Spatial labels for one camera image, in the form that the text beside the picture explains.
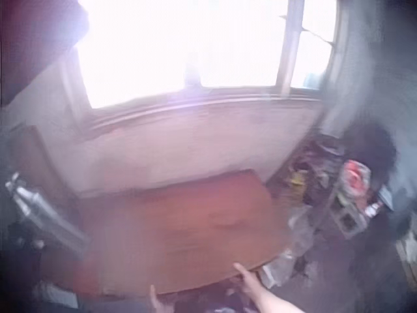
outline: finger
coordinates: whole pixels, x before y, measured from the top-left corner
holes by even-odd
[[[244,268],[244,266],[240,263],[234,263],[233,267],[240,273],[242,274],[243,278],[249,278],[251,277],[251,273]]]
[[[156,297],[156,289],[155,289],[154,285],[151,285],[151,290],[149,291],[149,295],[150,295],[150,298],[151,298],[152,306],[154,308],[157,308],[159,306],[159,300]]]

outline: person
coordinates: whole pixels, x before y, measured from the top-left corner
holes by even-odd
[[[262,286],[256,275],[245,269],[243,265],[235,263],[233,267],[242,275],[240,286],[242,292],[255,303],[260,313],[303,313],[295,305],[276,297],[267,290]],[[159,301],[153,285],[150,290],[150,298],[155,313],[174,313],[174,304]]]

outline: window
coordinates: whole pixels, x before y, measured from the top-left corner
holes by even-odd
[[[288,29],[292,1],[305,2],[298,33]],[[77,51],[92,108],[190,89],[279,93],[286,40],[299,40],[287,69],[291,87],[318,89],[336,24],[336,0],[79,2],[89,13],[90,30]]]

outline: hand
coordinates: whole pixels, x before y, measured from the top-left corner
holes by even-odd
[[[151,286],[151,290],[149,292],[149,296],[151,298],[151,304],[154,309],[155,313],[174,313],[174,304],[164,304],[161,301],[158,300],[158,297],[156,296],[156,290],[155,286]]]
[[[302,313],[295,305],[276,297],[262,286],[255,274],[243,265],[235,263],[233,266],[243,277],[242,291],[256,304],[261,313]]]

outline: window frame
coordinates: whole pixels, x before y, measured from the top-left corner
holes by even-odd
[[[135,98],[128,102],[104,108],[92,108],[83,83],[78,51],[74,47],[60,60],[63,89],[67,95],[74,118],[82,130],[99,130],[108,126],[111,128],[111,125],[126,122],[142,115],[190,107],[198,105],[199,102],[218,103],[221,101],[237,101],[238,99],[253,100],[255,98],[259,100],[320,99],[328,91],[329,83],[334,83],[337,80],[343,62],[343,52],[347,41],[347,10],[342,5],[342,2],[337,0],[332,52],[320,89],[291,87],[298,43],[301,32],[303,32],[304,0],[289,1],[287,15],[284,17],[286,22],[281,61],[276,84],[273,86],[208,88],[186,77],[186,81],[189,84],[184,89],[174,93]]]

